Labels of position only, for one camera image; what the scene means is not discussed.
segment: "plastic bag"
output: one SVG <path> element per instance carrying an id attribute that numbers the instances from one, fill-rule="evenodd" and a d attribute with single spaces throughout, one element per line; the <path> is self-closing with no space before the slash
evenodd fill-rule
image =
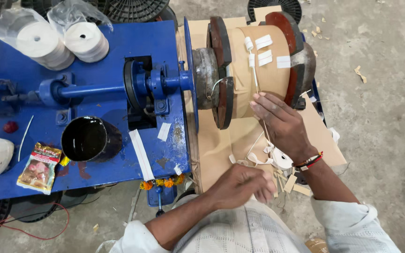
<path id="1" fill-rule="evenodd" d="M 74 24 L 87 22 L 87 17 L 100 20 L 113 32 L 112 22 L 93 5 L 82 0 L 65 0 L 48 11 L 51 26 L 64 38 L 65 32 Z"/>
<path id="2" fill-rule="evenodd" d="M 0 16 L 0 40 L 23 52 L 23 41 L 17 39 L 18 34 L 23 28 L 36 22 L 41 22 L 45 27 L 51 27 L 48 21 L 33 9 L 12 8 L 3 10 Z M 47 46 L 44 44 L 45 42 L 47 41 L 38 41 L 38 44 Z"/>

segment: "blue metal shaft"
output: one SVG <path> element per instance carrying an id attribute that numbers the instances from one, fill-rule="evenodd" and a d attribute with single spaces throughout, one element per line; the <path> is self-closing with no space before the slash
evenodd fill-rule
<path id="1" fill-rule="evenodd" d="M 65 87 L 58 90 L 63 98 L 76 98 L 89 95 L 100 95 L 112 92 L 125 92 L 124 84 L 96 84 L 86 86 Z"/>

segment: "blue machine base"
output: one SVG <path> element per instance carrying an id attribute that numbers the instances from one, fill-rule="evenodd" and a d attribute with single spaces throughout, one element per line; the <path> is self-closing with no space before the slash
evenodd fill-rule
<path id="1" fill-rule="evenodd" d="M 162 206 L 172 204 L 177 197 L 177 186 L 172 186 L 170 188 L 164 186 L 153 186 L 150 190 L 146 191 L 148 205 L 150 207 L 159 206 L 159 195 L 156 193 L 157 187 L 162 187 Z"/>

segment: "marigold garland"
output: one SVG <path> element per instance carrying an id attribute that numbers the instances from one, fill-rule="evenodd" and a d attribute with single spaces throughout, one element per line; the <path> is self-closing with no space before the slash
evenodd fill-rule
<path id="1" fill-rule="evenodd" d="M 156 179 L 156 185 L 157 186 L 162 186 L 165 183 L 164 179 Z"/>
<path id="2" fill-rule="evenodd" d="M 168 178 L 168 180 L 165 181 L 165 187 L 170 188 L 173 186 L 173 180 L 171 178 Z"/>
<path id="3" fill-rule="evenodd" d="M 142 190 L 150 190 L 153 187 L 153 183 L 151 181 L 148 182 L 141 182 L 140 183 L 140 189 Z"/>
<path id="4" fill-rule="evenodd" d="M 184 181 L 185 175 L 181 174 L 179 176 L 174 176 L 173 178 L 173 183 L 175 185 L 180 185 L 182 184 L 182 182 Z"/>

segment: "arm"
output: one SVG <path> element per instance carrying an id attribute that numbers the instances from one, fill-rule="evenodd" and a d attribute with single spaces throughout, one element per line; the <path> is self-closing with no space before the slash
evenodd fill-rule
<path id="1" fill-rule="evenodd" d="M 270 141 L 286 153 L 295 164 L 300 164 L 318 154 L 318 150 L 310 144 L 307 138 L 301 115 L 283 101 L 271 94 L 261 92 L 260 95 L 254 95 L 251 107 L 255 118 L 261 124 L 266 124 Z M 302 173 L 316 199 L 360 204 L 323 159 Z"/>
<path id="2" fill-rule="evenodd" d="M 270 141 L 295 164 L 318 154 L 299 113 L 273 95 L 261 92 L 253 97 L 255 118 L 266 124 Z M 380 226 L 378 211 L 361 205 L 323 159 L 302 173 L 314 194 L 315 215 L 326 229 L 329 252 L 400 252 Z"/>
<path id="3" fill-rule="evenodd" d="M 172 250 L 196 223 L 211 212 L 239 207 L 253 194 L 260 196 L 264 202 L 269 201 L 275 191 L 271 174 L 234 164 L 207 192 L 197 198 L 144 225 L 130 222 L 124 237 L 115 243 L 111 253 Z"/>

